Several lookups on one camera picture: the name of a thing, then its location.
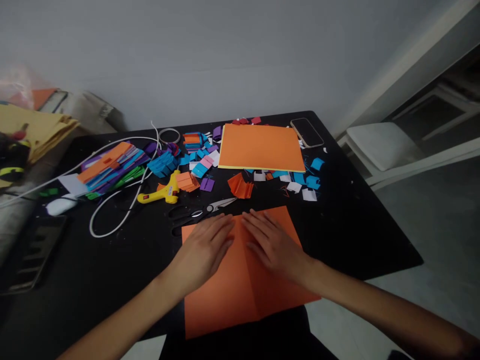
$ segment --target yellow glue gun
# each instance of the yellow glue gun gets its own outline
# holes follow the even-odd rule
[[[158,184],[156,192],[151,194],[138,194],[136,200],[142,204],[148,204],[156,200],[165,198],[165,202],[168,204],[176,204],[179,197],[179,185],[177,184],[177,175],[180,174],[180,170],[175,170],[173,174],[170,175],[170,181],[167,185]]]

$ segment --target phone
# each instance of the phone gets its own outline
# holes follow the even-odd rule
[[[294,119],[290,121],[290,125],[303,141],[303,145],[305,145],[306,148],[316,148],[325,144],[320,134],[307,118]]]

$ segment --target plastic bag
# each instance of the plastic bag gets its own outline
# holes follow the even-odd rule
[[[34,91],[52,87],[24,64],[11,65],[0,70],[0,101],[24,109],[36,110]]]

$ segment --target white chair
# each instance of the white chair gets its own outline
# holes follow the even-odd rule
[[[354,126],[339,141],[348,146],[370,173],[365,181],[378,190],[398,180],[480,155],[480,137],[425,156],[393,122]]]

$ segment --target gray floor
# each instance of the gray floor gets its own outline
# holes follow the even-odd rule
[[[370,283],[480,338],[480,157],[407,178],[376,195],[425,264]],[[312,333],[340,360],[386,360],[392,349],[399,349],[375,327],[328,300],[306,308]],[[157,360],[164,341],[161,336],[138,342],[124,359]]]

